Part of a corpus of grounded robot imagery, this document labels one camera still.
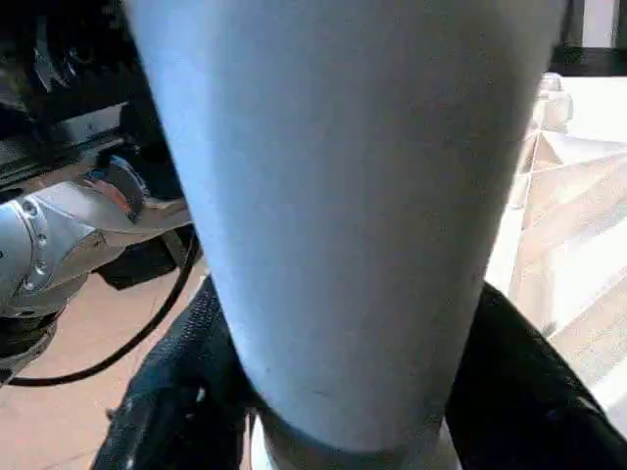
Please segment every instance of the silver robotic arm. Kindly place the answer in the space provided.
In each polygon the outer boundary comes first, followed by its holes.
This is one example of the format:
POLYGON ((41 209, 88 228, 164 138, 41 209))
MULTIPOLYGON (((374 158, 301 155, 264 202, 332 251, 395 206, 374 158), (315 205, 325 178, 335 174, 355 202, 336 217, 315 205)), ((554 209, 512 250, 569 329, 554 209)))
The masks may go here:
POLYGON ((182 199, 146 196, 122 160, 108 173, 0 206, 0 387, 45 351, 91 271, 189 223, 182 199))

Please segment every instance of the white cylindrical object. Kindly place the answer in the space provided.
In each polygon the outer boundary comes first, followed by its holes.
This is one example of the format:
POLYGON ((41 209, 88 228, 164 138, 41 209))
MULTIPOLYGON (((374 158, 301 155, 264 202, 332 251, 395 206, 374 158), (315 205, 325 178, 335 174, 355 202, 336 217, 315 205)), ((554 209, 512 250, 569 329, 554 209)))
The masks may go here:
POLYGON ((260 396, 299 443, 431 454, 562 2, 128 5, 260 396))

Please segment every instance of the tan floor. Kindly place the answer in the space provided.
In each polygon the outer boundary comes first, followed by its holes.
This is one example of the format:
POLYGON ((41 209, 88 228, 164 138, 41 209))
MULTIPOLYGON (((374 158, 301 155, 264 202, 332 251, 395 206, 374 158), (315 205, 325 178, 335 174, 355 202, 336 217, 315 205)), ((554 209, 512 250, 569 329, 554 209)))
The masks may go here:
MULTIPOLYGON (((165 324, 106 372, 61 387, 0 390, 0 470, 87 469, 105 436, 105 409, 118 405, 131 374, 186 305, 203 272, 204 266, 195 268, 165 324)), ((22 375, 72 372, 112 353, 159 308, 174 276, 117 292, 92 275, 61 318, 49 350, 22 375)))

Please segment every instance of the black cable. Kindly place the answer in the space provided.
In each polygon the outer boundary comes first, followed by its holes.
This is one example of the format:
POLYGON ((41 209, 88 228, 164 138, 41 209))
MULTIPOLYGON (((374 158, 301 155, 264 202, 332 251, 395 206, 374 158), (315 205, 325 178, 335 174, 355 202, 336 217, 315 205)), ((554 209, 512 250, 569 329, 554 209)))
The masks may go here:
POLYGON ((198 238, 195 235, 192 235, 192 238, 189 242, 189 250, 187 252, 187 258, 185 259, 185 264, 181 266, 178 277, 176 278, 176 282, 174 282, 174 285, 172 286, 172 289, 169 292, 169 295, 166 298, 164 304, 161 306, 161 308, 159 308, 157 313, 155 313, 155 316, 153 316, 152 319, 148 323, 146 323, 146 325, 141 330, 139 330, 137 334, 135 334, 135 336, 128 340, 126 344, 124 344, 109 357, 92 365, 91 367, 87 367, 86 369, 79 370, 71 374, 61 375, 59 377, 45 378, 15 377, 11 382, 9 382, 9 385, 13 385, 15 387, 54 387, 57 385, 71 384, 73 382, 78 382, 79 380, 93 377, 94 375, 99 374, 100 372, 114 365, 125 355, 130 353, 137 345, 144 341, 148 337, 148 335, 155 331, 155 329, 168 316, 169 311, 172 309, 174 304, 176 304, 176 301, 178 301, 180 293, 182 292, 185 284, 187 283, 187 280, 189 279, 189 275, 191 274, 192 268, 194 267, 199 249, 200 244, 198 242, 198 238))

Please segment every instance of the screw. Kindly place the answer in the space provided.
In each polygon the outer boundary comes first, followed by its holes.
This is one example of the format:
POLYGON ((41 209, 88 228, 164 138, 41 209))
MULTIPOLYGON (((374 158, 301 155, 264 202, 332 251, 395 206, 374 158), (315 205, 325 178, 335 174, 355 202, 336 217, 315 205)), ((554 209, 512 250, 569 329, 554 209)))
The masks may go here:
POLYGON ((82 66, 87 66, 94 60, 94 51, 90 47, 72 47, 69 55, 82 66))
POLYGON ((37 274, 43 275, 46 273, 46 267, 48 267, 48 263, 44 260, 41 260, 38 261, 35 265, 35 270, 37 271, 37 274))
POLYGON ((37 215, 37 207, 31 201, 24 201, 22 208, 24 209, 24 212, 31 217, 35 217, 37 215))

